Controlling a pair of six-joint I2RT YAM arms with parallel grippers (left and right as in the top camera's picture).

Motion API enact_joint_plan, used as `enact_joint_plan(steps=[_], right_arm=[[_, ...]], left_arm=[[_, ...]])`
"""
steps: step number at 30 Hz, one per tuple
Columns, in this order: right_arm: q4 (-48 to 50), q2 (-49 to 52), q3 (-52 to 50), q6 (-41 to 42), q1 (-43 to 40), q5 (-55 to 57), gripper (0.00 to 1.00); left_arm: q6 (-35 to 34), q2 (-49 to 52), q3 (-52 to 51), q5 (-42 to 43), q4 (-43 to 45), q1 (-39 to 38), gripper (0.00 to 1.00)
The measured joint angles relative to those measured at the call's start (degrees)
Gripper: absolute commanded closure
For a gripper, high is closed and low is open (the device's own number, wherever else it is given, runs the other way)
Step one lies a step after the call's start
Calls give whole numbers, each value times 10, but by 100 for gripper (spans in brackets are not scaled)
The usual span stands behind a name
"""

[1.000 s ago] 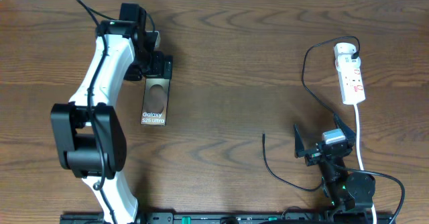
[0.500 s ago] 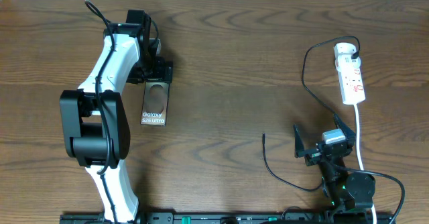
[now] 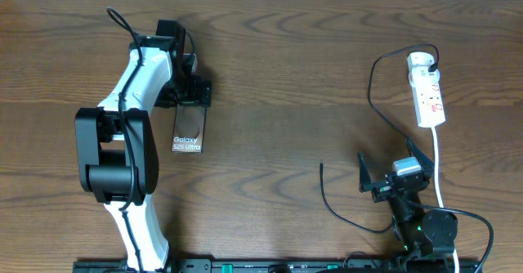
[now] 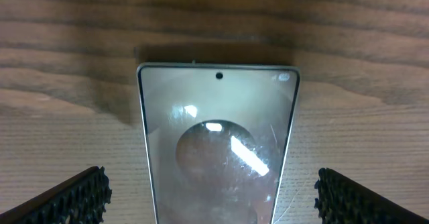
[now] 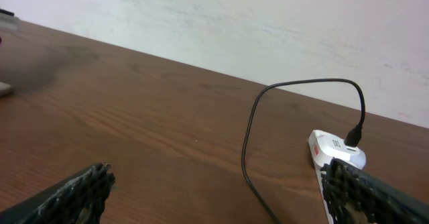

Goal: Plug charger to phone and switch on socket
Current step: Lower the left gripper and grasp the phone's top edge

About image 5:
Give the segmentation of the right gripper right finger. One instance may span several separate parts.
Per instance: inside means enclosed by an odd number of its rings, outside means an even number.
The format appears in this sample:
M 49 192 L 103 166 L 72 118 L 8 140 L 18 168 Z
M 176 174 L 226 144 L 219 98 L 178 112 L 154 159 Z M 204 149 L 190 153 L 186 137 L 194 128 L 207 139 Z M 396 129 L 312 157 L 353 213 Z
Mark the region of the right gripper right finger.
M 330 223 L 428 223 L 428 204 L 343 160 L 320 169 L 320 187 Z

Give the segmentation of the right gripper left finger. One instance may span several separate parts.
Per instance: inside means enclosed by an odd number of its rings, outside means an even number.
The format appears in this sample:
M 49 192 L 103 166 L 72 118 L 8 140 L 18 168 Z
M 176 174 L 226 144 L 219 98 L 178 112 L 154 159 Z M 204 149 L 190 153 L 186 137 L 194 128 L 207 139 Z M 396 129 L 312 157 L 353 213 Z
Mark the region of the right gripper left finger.
M 97 163 L 38 194 L 1 211 L 6 224 L 99 224 L 115 176 L 108 163 Z

